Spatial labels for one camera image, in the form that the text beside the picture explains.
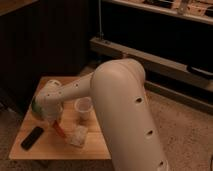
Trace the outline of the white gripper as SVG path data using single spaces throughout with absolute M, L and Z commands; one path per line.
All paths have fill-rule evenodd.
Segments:
M 53 124 L 55 121 L 61 121 L 63 106 L 61 104 L 43 106 L 39 109 L 39 112 L 43 120 Z

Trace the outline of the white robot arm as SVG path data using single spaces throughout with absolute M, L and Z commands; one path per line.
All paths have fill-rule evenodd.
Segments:
M 138 61 L 111 60 L 68 84 L 48 81 L 31 109 L 53 121 L 63 102 L 90 97 L 115 171 L 169 171 L 144 83 L 145 70 Z

